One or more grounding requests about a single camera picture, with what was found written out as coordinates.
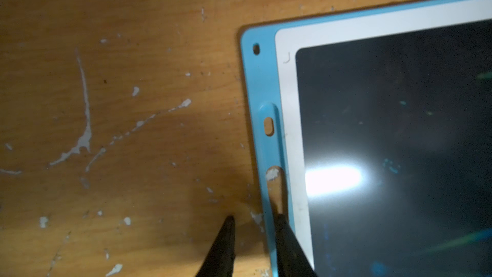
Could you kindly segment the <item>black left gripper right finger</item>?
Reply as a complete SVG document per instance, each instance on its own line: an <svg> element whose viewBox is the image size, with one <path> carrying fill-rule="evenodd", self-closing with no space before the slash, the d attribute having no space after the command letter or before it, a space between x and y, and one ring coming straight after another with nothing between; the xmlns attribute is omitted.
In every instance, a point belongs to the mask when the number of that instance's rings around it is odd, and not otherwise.
<svg viewBox="0 0 492 277"><path fill-rule="evenodd" d="M304 254L285 215L274 218L278 275L283 277L317 277Z"/></svg>

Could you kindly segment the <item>white teal drawing tablet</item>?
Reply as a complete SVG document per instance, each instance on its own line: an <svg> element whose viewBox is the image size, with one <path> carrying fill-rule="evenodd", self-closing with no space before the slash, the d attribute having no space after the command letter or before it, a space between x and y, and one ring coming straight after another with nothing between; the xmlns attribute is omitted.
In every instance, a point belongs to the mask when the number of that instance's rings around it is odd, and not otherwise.
<svg viewBox="0 0 492 277"><path fill-rule="evenodd" d="M240 37L271 274L272 191L319 276L491 275L491 0Z"/></svg>

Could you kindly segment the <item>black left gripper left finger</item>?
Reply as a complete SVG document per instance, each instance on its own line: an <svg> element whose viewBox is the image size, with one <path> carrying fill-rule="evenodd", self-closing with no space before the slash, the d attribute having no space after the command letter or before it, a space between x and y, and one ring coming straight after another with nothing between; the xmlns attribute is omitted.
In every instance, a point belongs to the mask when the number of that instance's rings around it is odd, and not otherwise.
<svg viewBox="0 0 492 277"><path fill-rule="evenodd" d="M235 218L225 218L196 277L232 277L234 268Z"/></svg>

